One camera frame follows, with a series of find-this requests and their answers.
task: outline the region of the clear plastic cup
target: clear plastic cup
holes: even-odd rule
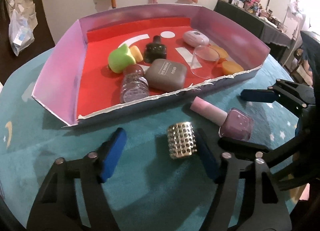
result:
[[[191,72],[198,77],[212,78],[212,70],[217,65],[219,54],[208,46],[197,46],[193,51]]]

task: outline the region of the teal tablecloth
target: teal tablecloth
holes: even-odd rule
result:
[[[82,129],[62,129],[64,124],[30,96],[50,53],[51,50],[44,52],[14,72],[0,94],[0,180],[5,202],[17,219],[26,225],[33,200],[56,158],[81,158],[122,127],[128,141],[114,175],[103,184],[120,229],[198,230],[216,185],[206,176],[198,156],[170,159],[165,130],[170,124],[192,121],[216,145],[218,127],[185,110],[183,105],[192,101],[188,99]],[[276,148],[294,136],[297,118],[278,103],[246,103],[238,98],[242,89],[266,89],[276,78],[291,80],[269,55],[254,78],[204,99],[225,111],[236,107],[249,114],[254,119],[250,141]],[[240,210],[243,186],[239,188],[230,225],[235,224]],[[79,182],[77,194],[82,220],[89,225]],[[294,204],[289,193],[283,195],[291,211]]]

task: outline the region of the pink nail polish bottle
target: pink nail polish bottle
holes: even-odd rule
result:
[[[218,126],[220,137],[248,141],[251,136],[253,121],[247,114],[232,108],[228,113],[196,97],[190,109]]]

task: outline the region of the orange handle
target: orange handle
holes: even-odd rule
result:
[[[116,0],[111,0],[111,6],[112,6],[112,8],[116,8],[117,7]]]

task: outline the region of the white oval device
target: white oval device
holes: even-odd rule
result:
[[[187,31],[182,36],[183,40],[190,46],[207,46],[209,45],[209,38],[199,31]]]

